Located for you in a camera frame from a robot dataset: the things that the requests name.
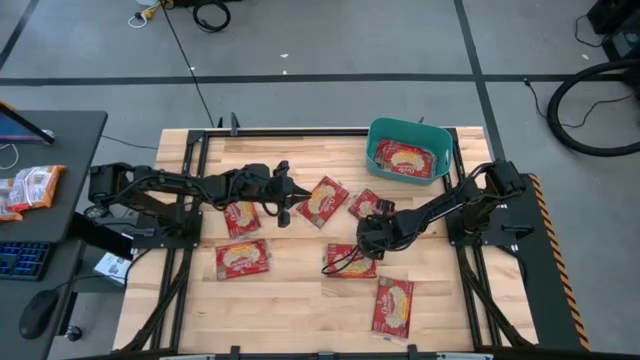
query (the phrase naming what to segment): wooden tabletop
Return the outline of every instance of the wooden tabletop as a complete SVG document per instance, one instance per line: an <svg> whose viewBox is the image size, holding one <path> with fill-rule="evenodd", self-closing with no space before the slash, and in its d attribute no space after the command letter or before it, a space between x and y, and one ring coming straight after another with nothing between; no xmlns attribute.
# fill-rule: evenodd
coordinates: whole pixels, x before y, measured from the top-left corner
<svg viewBox="0 0 640 360"><path fill-rule="evenodd" d="M467 172L491 160L481 127L458 127L457 131ZM180 172L187 132L163 131L157 168ZM369 188L395 201L398 210L418 207L444 191L442 181L425 187L369 175L364 166L365 143L366 137L358 136L214 138L205 173L218 174L248 163L274 168L281 160L289 160L290 176L306 189L329 175L351 193ZM196 162L194 156L192 173ZM455 171L452 175L457 182ZM168 194L157 197L175 201ZM208 205L201 208L202 241L191 266L181 353L228 353L232 345L249 353L405 351L402 345L370 332L377 280L328 279L320 274L328 243L355 243L357 221L345 206L321 230L295 211L291 211L291 225L280 229L275 218L256 207L262 228L250 239L267 239L271 269L226 281L216 280L214 247L238 241L229 240L221 212ZM536 342L517 261L491 247L484 248L484 254L494 300L520 333ZM166 250L153 250L132 269L114 348L128 343L155 307L165 256ZM415 282L408 343L420 351L473 348L455 250L449 245L443 219L429 225L409 249L388 252L378 263L378 275ZM476 302L488 344L486 317ZM164 345L173 308L167 314Z"/></svg>

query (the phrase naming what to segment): teal basket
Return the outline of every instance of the teal basket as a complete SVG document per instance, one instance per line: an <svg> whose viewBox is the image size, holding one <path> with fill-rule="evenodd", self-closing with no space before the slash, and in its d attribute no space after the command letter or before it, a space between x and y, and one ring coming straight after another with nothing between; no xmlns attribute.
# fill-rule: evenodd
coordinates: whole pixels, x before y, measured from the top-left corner
<svg viewBox="0 0 640 360"><path fill-rule="evenodd" d="M390 139L429 150L436 157L431 178L421 178L382 170L374 161L378 143ZM429 185L449 172L453 139L445 129L405 120L380 118L371 123L367 138L367 170L371 175L411 184Z"/></svg>

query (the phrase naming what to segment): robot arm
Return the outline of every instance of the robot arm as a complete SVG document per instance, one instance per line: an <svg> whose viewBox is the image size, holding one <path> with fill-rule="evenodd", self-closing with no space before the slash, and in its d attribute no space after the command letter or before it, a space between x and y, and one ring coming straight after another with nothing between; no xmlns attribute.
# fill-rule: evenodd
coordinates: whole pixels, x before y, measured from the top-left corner
<svg viewBox="0 0 640 360"><path fill-rule="evenodd" d="M198 178L125 163L94 166L90 173L89 200L104 207L121 204L173 223L180 222L175 208L147 195L147 191L192 196L217 210L224 210L237 201L258 202L269 215L278 216L278 226L286 227L290 221L286 210L311 195L293 182L287 175L288 170L289 163L282 161L273 176L266 165L250 164L220 175ZM277 211L270 211L266 204L275 204Z"/></svg>
<svg viewBox="0 0 640 360"><path fill-rule="evenodd" d="M485 175L484 189L475 182L480 174ZM451 191L417 209L388 214L394 204L381 200L377 207L382 214L358 222L358 248L364 256L381 260L385 251L408 248L430 223L453 211L460 212L465 232L478 234L488 227L493 209L524 190L524 182L513 163L500 160L482 164Z"/></svg>

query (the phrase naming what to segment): food packet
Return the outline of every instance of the food packet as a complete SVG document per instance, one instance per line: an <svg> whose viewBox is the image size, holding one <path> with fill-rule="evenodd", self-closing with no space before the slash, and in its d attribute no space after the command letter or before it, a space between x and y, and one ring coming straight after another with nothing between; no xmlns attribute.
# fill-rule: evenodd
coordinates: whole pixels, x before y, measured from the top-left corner
<svg viewBox="0 0 640 360"><path fill-rule="evenodd" d="M264 239L216 247L218 281L269 271L269 254Z"/></svg>
<svg viewBox="0 0 640 360"><path fill-rule="evenodd" d="M320 229L348 195L347 189L325 176L311 191L311 198L300 203L296 211Z"/></svg>
<svg viewBox="0 0 640 360"><path fill-rule="evenodd" d="M51 207L58 179L64 169L63 165L49 165L20 170L9 193L9 210L19 213Z"/></svg>
<svg viewBox="0 0 640 360"><path fill-rule="evenodd" d="M260 228L260 219L252 202L240 201L232 203L224 209L224 220L227 222L229 237L242 237Z"/></svg>
<svg viewBox="0 0 640 360"><path fill-rule="evenodd" d="M382 139L378 142L378 148L376 149L376 154L373 157L373 162L378 164L379 167L382 167L382 163L384 162L384 154L387 151L387 145L389 145L390 140Z"/></svg>
<svg viewBox="0 0 640 360"><path fill-rule="evenodd" d="M366 279L376 277L376 262L364 257L362 254L356 255L354 261L340 272L333 273L337 269L342 268L350 257L345 258L352 253L354 246L349 244L329 244L327 245L327 258L325 264L330 264L327 271L327 277L344 278L344 279Z"/></svg>
<svg viewBox="0 0 640 360"><path fill-rule="evenodd" d="M379 213L376 209L376 204L380 197L369 189L364 189L360 194L354 197L351 205L349 206L349 213L356 217L356 219L367 217L374 213Z"/></svg>
<svg viewBox="0 0 640 360"><path fill-rule="evenodd" d="M406 340L411 321L413 282L380 277L371 331L389 340Z"/></svg>
<svg viewBox="0 0 640 360"><path fill-rule="evenodd" d="M9 193L13 179L0 179L0 221L22 220L22 215L9 210Z"/></svg>
<svg viewBox="0 0 640 360"><path fill-rule="evenodd" d="M433 176L435 157L431 151L391 141L385 147L383 170L398 174L430 178Z"/></svg>

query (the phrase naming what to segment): orange striped tape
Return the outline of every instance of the orange striped tape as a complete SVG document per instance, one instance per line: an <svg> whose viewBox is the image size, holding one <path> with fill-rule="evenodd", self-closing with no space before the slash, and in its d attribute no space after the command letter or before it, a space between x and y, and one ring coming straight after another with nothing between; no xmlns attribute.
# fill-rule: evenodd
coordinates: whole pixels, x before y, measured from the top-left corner
<svg viewBox="0 0 640 360"><path fill-rule="evenodd" d="M576 296L573 293L571 284L569 284L567 268L564 265L564 259L562 258L562 253L560 252L558 239L556 238L555 231L553 231L553 225L551 225L549 209L547 209L547 205L544 201L540 182L535 175L529 175L529 177L531 178L531 183L533 184L533 188L536 192L536 198L538 199L538 205L540 206L540 214L542 215L544 225L547 228L547 235L549 236L551 250L553 251L553 257L556 259L556 265L558 266L558 271L560 272L560 280L562 281L562 285L564 286L564 293L567 296L567 304L569 304L569 307L571 308L571 317L573 317L576 331L578 332L578 336L580 337L580 344L587 351L591 351L591 346L589 345L589 340L587 339L587 333L584 330L584 322L582 321L582 317L580 317L578 304L576 304Z"/></svg>

